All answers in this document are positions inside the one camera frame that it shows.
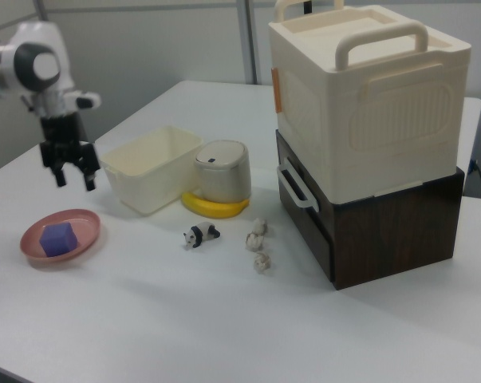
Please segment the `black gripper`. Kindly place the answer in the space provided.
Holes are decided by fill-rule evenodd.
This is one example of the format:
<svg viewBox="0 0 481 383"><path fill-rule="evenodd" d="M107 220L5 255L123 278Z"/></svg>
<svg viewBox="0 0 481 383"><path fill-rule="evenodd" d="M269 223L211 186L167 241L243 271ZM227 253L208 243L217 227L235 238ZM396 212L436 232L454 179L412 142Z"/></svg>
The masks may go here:
<svg viewBox="0 0 481 383"><path fill-rule="evenodd" d="M86 190L95 190L96 172L99 170L97 154L93 145L85 143L81 137L79 113L41 118L40 122L45 138L40 143L42 162L53 171L57 186L66 185L63 166L70 163L82 171Z"/></svg>

